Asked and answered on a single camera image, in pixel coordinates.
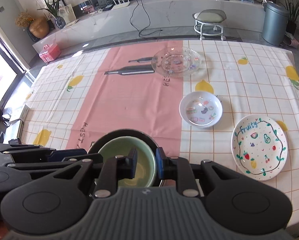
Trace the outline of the green ceramic bowl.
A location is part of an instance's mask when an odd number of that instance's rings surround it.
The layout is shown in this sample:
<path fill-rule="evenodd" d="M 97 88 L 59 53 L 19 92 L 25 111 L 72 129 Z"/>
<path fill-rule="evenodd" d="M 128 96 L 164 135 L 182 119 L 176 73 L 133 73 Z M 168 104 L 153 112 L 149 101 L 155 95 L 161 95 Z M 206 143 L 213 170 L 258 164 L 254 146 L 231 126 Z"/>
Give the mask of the green ceramic bowl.
<path fill-rule="evenodd" d="M 133 178 L 118 181 L 119 187 L 151 187 L 156 180 L 156 161 L 151 148 L 141 139 L 131 136 L 118 137 L 102 146 L 98 153 L 103 160 L 115 157 L 122 167 L 135 166 Z"/>

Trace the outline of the orange steel bowl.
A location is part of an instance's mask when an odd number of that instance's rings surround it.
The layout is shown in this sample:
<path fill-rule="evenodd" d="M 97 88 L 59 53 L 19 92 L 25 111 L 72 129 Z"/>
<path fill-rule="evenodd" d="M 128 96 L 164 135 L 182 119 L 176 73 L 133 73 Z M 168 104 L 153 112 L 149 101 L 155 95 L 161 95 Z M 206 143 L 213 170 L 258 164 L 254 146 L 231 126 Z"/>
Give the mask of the orange steel bowl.
<path fill-rule="evenodd" d="M 91 144 L 89 154 L 99 153 L 104 161 L 117 155 L 128 155 L 132 148 L 137 150 L 136 173 L 133 179 L 118 182 L 120 187 L 160 186 L 157 175 L 156 149 L 158 144 L 147 134 L 134 129 L 112 131 Z"/>

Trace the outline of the small white sticker plate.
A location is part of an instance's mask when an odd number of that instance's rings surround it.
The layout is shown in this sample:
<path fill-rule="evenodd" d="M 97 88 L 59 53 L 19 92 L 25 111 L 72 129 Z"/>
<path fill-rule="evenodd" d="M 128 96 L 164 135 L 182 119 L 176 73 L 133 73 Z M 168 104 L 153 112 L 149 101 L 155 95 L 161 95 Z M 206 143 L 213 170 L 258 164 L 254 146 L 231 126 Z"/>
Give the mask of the small white sticker plate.
<path fill-rule="evenodd" d="M 214 94 L 196 91 L 181 100 L 179 114 L 189 125 L 197 128 L 209 128 L 221 119 L 223 106 Z"/>

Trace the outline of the white fruity painted plate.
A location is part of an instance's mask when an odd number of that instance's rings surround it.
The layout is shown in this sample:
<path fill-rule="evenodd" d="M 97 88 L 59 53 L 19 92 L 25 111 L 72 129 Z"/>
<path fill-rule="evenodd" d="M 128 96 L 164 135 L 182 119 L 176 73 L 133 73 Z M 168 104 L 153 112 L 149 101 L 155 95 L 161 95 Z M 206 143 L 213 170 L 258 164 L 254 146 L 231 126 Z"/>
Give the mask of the white fruity painted plate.
<path fill-rule="evenodd" d="M 236 124 L 231 147 L 238 169 L 257 181 L 276 177 L 288 156 L 284 131 L 276 121 L 260 114 L 247 115 Z"/>

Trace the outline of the clear glass plate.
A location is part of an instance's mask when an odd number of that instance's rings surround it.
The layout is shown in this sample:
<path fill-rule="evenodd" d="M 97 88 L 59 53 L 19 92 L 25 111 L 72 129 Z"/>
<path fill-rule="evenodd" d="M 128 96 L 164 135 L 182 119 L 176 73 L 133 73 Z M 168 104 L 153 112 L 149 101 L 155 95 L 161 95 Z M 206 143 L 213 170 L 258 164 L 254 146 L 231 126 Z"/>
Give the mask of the clear glass plate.
<path fill-rule="evenodd" d="M 164 77 L 179 78 L 196 72 L 203 64 L 202 56 L 188 47 L 168 47 L 152 57 L 154 71 Z"/>

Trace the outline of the pink storage box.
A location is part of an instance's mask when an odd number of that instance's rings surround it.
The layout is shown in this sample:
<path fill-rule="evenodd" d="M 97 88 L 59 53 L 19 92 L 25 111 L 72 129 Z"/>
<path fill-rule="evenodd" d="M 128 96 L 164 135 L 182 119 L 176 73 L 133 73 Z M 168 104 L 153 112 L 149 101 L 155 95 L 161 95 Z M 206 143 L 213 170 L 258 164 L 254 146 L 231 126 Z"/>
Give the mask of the pink storage box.
<path fill-rule="evenodd" d="M 39 53 L 39 57 L 45 63 L 54 61 L 61 54 L 60 48 L 57 44 L 45 45 L 43 50 Z"/>

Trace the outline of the white rolling stool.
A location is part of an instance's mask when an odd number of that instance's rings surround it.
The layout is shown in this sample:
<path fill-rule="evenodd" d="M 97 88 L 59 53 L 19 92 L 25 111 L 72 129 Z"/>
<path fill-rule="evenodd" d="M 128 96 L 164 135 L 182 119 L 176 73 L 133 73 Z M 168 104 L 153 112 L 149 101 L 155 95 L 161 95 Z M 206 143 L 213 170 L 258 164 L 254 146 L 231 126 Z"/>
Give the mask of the white rolling stool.
<path fill-rule="evenodd" d="M 204 40 L 205 37 L 217 37 L 219 36 L 221 41 L 225 41 L 224 27 L 222 23 L 227 19 L 226 13 L 218 9 L 207 9 L 201 12 L 192 14 L 195 20 L 194 31 L 200 35 L 200 40 Z M 205 27 L 212 27 L 213 33 L 205 33 Z"/>

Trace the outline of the brown round vase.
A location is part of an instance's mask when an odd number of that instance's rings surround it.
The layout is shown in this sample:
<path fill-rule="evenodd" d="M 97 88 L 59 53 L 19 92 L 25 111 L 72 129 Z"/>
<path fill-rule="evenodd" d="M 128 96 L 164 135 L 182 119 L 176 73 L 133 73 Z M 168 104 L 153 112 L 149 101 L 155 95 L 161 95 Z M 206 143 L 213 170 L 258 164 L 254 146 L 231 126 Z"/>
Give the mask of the brown round vase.
<path fill-rule="evenodd" d="M 30 32 L 37 38 L 44 38 L 47 36 L 50 32 L 49 24 L 44 17 L 36 18 L 31 24 L 30 24 Z"/>

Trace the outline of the white wifi router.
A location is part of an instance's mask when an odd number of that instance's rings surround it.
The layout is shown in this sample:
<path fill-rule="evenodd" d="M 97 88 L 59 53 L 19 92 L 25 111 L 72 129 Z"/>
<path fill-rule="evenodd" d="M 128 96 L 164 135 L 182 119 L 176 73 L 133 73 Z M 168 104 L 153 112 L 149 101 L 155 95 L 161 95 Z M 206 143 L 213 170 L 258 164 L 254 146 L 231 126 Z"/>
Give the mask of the white wifi router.
<path fill-rule="evenodd" d="M 130 0 L 113 0 L 114 5 L 112 10 L 121 9 L 130 5 Z"/>

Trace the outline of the framed photo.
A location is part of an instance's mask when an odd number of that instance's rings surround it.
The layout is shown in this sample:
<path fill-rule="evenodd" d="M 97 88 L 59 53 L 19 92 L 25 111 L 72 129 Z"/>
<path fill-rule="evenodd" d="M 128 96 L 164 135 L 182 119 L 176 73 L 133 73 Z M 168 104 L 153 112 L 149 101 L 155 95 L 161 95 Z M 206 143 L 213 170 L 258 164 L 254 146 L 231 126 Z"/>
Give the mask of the framed photo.
<path fill-rule="evenodd" d="M 59 16 L 64 19 L 66 24 L 73 22 L 76 20 L 75 13 L 73 11 L 72 5 L 66 5 L 64 7 L 60 7 L 58 10 Z"/>

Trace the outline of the potted plant in blue vase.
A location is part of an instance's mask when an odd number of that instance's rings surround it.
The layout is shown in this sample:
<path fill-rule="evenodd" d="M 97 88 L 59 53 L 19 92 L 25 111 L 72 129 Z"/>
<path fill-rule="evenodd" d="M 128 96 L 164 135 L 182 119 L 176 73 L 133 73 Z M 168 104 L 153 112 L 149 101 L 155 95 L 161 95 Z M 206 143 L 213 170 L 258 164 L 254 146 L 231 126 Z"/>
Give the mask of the potted plant in blue vase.
<path fill-rule="evenodd" d="M 59 2 L 60 0 L 44 0 L 45 7 L 39 10 L 48 11 L 54 17 L 56 27 L 58 29 L 63 29 L 66 25 L 66 22 L 59 14 Z"/>

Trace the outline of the grey metal trash can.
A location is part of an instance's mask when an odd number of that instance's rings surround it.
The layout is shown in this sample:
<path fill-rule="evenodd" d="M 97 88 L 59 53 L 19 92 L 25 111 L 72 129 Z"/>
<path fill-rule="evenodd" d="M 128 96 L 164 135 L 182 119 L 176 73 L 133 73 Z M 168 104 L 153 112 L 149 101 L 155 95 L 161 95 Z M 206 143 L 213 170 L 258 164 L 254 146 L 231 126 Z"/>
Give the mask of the grey metal trash can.
<path fill-rule="evenodd" d="M 279 46 L 284 39 L 289 19 L 289 12 L 273 2 L 264 4 L 265 19 L 262 38 L 274 46 Z"/>

